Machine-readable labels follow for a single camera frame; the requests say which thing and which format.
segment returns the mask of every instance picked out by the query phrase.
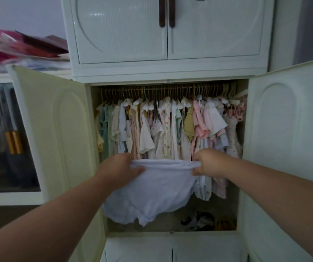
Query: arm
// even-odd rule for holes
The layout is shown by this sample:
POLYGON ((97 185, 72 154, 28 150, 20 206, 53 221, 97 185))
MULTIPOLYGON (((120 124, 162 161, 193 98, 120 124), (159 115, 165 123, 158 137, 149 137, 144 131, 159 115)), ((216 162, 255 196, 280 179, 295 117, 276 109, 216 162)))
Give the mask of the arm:
POLYGON ((313 181, 236 159, 214 149, 194 156, 194 175, 225 177, 242 189, 313 256, 313 181))
POLYGON ((132 154, 106 159, 96 175, 0 229, 0 261, 67 261, 112 191, 144 171, 132 154))

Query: folded clothes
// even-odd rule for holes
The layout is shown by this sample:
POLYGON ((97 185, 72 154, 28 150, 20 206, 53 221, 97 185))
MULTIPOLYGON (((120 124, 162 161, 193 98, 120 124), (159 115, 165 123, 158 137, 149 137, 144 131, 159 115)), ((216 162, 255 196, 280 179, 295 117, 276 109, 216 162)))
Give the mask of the folded clothes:
POLYGON ((125 187, 114 191, 102 205, 104 214, 120 224, 136 218, 142 226, 159 213, 185 206, 197 188, 192 170, 201 162, 182 160, 134 160, 131 167, 144 166, 145 172, 125 187))

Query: open cabinet door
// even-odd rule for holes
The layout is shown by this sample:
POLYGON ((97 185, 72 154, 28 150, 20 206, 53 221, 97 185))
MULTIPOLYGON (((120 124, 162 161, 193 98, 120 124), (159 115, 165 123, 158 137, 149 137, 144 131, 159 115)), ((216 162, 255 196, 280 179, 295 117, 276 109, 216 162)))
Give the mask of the open cabinet door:
MULTIPOLYGON (((51 200, 95 173, 93 109, 89 86, 9 66, 41 191, 51 200)), ((99 261, 106 231, 99 211, 70 261, 99 261)))
MULTIPOLYGON (((249 81, 243 158, 313 180, 313 61, 249 81)), ((241 231, 251 261, 313 261, 241 191, 241 231)))

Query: person's left hand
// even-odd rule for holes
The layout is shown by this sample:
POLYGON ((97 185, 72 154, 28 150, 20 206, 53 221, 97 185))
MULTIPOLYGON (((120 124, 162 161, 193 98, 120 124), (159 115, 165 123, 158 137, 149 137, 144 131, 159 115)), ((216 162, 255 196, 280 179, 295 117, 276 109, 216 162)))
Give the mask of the person's left hand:
POLYGON ((104 179, 113 191, 122 188, 145 171, 144 167, 131 169, 132 160, 133 155, 131 153, 112 155, 98 167, 96 176, 104 179))

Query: forearm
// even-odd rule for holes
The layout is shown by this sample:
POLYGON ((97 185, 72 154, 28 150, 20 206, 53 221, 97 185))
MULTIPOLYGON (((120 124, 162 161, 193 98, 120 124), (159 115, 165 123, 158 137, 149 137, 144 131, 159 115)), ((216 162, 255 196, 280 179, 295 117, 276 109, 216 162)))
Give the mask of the forearm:
POLYGON ((225 177, 313 256, 312 181, 238 159, 227 167, 225 177))
POLYGON ((67 261, 112 192, 98 175, 0 229, 0 261, 67 261))

